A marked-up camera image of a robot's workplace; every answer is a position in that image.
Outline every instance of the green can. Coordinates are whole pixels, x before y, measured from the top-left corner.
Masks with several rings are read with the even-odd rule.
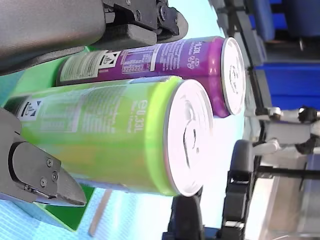
[[[195,80],[158,76],[13,96],[22,135],[93,187],[194,195],[212,161],[213,113]]]

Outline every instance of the energy drink can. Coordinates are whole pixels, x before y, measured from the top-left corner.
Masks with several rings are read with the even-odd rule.
[[[232,37],[182,39],[123,51],[77,54],[61,65],[57,85],[167,75],[199,81],[215,116],[225,118],[242,110],[246,72],[240,47]]]
[[[81,183],[194,195],[212,161],[213,113],[196,80],[158,76],[52,87],[5,109]]]

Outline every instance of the purple can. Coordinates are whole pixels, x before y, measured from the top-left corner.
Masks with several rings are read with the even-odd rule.
[[[182,39],[123,51],[93,51],[69,57],[60,67],[57,86],[177,75],[199,81],[215,116],[241,112],[246,70],[237,41],[219,36]]]

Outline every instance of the pull tab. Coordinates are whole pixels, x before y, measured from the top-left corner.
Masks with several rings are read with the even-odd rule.
[[[183,133],[183,147],[185,152],[186,163],[190,168],[191,161],[197,157],[200,149],[197,142],[197,134],[199,133],[196,121],[189,120]]]

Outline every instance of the logo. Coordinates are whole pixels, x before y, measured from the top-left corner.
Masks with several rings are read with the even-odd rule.
[[[19,114],[19,119],[23,121],[36,120],[41,103],[42,103],[42,100],[40,99],[27,101],[24,104],[23,109]]]
[[[114,68],[117,64],[121,51],[107,52],[104,54],[99,63],[99,69]]]
[[[199,58],[196,58],[195,56],[191,56],[188,58],[188,63],[186,66],[189,69],[195,69],[195,68],[199,67],[199,64],[200,64]]]

